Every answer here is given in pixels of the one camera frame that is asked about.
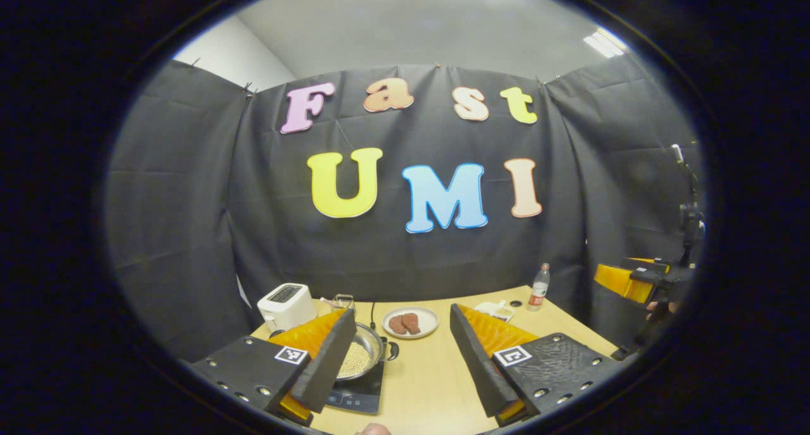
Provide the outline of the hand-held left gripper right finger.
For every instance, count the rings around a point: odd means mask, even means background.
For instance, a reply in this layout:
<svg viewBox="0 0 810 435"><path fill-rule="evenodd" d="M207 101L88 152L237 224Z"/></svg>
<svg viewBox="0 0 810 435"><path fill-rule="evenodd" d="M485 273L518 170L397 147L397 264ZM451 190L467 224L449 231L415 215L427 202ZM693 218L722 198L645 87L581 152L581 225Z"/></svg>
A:
<svg viewBox="0 0 810 435"><path fill-rule="evenodd" d="M487 417L510 426L590 394L620 362L563 333L544 337L453 303L449 328Z"/></svg>

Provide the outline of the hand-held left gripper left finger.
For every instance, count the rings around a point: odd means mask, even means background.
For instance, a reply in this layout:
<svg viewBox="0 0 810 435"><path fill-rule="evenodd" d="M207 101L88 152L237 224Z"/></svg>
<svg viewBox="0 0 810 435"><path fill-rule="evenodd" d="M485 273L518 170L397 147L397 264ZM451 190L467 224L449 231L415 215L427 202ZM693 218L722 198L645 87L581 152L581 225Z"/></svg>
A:
<svg viewBox="0 0 810 435"><path fill-rule="evenodd" d="M356 331L355 311L339 309L269 339L238 337L190 368L232 400L309 426L326 405Z"/></svg>

